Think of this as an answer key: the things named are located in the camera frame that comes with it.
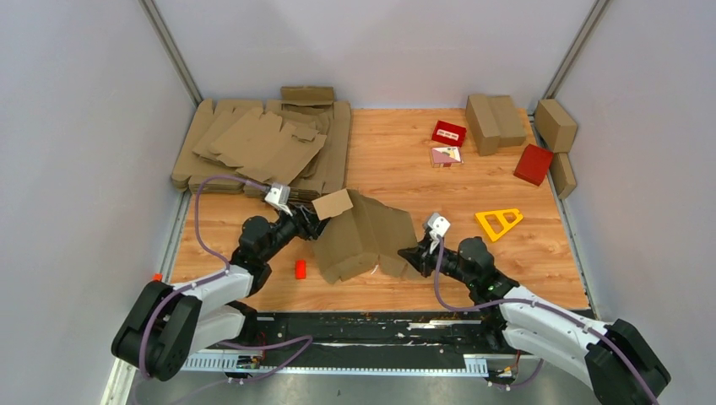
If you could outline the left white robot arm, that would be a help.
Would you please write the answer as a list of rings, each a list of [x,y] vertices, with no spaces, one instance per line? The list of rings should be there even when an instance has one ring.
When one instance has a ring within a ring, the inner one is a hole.
[[[297,206],[274,222],[247,219],[238,246],[217,272],[186,283],[147,283],[111,343],[111,354],[159,381],[187,358],[222,341],[250,348],[258,340],[256,311],[242,299],[256,294],[272,270],[269,261],[293,239],[316,240],[328,221]]]

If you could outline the brown cardboard box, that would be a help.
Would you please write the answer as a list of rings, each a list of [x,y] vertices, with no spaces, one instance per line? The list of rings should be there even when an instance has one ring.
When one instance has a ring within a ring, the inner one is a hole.
[[[353,189],[324,195],[312,205],[317,216],[328,221],[312,242],[317,267],[326,282],[345,282],[374,267],[392,278],[420,277],[398,254],[418,245],[409,212]]]

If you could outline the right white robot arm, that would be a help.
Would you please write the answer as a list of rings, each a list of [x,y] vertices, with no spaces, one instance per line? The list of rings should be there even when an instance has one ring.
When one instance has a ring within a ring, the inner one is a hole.
[[[398,254],[424,277],[463,283],[473,310],[493,322],[482,329],[493,352],[508,347],[536,355],[589,387],[602,404],[655,404],[671,375],[633,324],[580,316],[538,295],[497,269],[480,237],[455,251],[425,236]]]

